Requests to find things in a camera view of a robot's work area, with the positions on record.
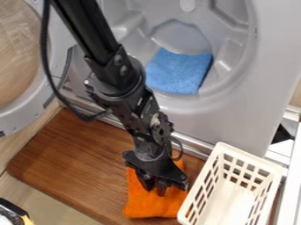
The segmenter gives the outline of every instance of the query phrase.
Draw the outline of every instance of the washing machine door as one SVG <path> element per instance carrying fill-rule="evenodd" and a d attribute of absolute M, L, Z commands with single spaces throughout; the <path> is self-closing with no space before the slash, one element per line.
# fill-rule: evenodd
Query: washing machine door
<path fill-rule="evenodd" d="M 40 63 L 40 0 L 3 0 L 0 6 L 0 136 L 39 118 L 53 98 Z M 51 12 L 49 65 L 60 85 L 67 75 L 75 41 Z"/>
<path fill-rule="evenodd" d="M 179 133 L 265 155 L 301 70 L 301 30 L 295 27 L 301 1 L 101 0 L 99 5 L 116 39 L 145 66 L 161 47 L 214 55 L 197 94 L 154 90 Z M 80 49 L 76 55 L 69 88 L 89 99 L 83 81 L 91 71 Z"/>

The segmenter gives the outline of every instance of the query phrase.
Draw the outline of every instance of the blue cloth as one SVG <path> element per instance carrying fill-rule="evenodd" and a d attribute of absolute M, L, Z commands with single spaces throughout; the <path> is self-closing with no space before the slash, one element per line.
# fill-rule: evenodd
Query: blue cloth
<path fill-rule="evenodd" d="M 211 53 L 175 54 L 160 48 L 146 67 L 146 85 L 170 93 L 195 94 L 211 62 Z"/>

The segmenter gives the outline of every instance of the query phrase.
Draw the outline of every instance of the black cable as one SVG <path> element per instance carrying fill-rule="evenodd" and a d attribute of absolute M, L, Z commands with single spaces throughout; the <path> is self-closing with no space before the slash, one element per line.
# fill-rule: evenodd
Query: black cable
<path fill-rule="evenodd" d="M 180 147 L 180 153 L 179 153 L 179 155 L 178 155 L 177 157 L 173 158 L 173 156 L 172 156 L 173 150 L 171 150 L 170 152 L 168 152 L 169 157 L 170 157 L 173 161 L 179 161 L 179 160 L 183 157 L 183 154 L 184 154 L 184 148 L 183 148 L 183 145 L 182 145 L 182 143 L 181 143 L 178 139 L 176 139 L 175 137 L 169 136 L 168 138 L 169 138 L 170 141 L 172 141 L 172 142 L 178 144 L 179 147 Z"/>
<path fill-rule="evenodd" d="M 50 0 L 44 0 L 43 6 L 43 15 L 41 20 L 41 29 L 40 29 L 40 57 L 44 72 L 49 81 L 50 87 L 53 90 L 56 97 L 61 100 L 79 119 L 84 121 L 93 121 L 97 118 L 106 116 L 110 112 L 98 112 L 92 115 L 86 115 L 80 113 L 71 102 L 64 97 L 59 90 L 56 89 L 55 83 L 52 80 L 52 75 L 48 65 L 48 24 L 49 24 L 49 15 L 50 15 Z"/>

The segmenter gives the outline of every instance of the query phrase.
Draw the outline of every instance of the plastic basket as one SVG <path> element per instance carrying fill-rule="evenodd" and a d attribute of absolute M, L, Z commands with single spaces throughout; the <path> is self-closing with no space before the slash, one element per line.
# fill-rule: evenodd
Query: plastic basket
<path fill-rule="evenodd" d="M 178 212 L 185 225 L 266 225 L 283 169 L 219 142 Z"/>

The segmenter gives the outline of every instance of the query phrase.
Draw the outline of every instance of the wooden board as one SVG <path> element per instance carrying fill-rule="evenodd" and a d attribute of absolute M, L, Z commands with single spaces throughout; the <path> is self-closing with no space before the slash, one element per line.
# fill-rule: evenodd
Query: wooden board
<path fill-rule="evenodd" d="M 295 92 L 290 100 L 290 105 L 301 107 L 301 80 L 297 83 Z"/>
<path fill-rule="evenodd" d="M 11 160 L 8 172 L 104 224 L 178 224 L 122 216 L 127 181 L 121 153 L 132 147 L 126 131 L 99 121 L 85 123 L 63 110 Z M 204 161 L 184 157 L 192 184 Z"/>

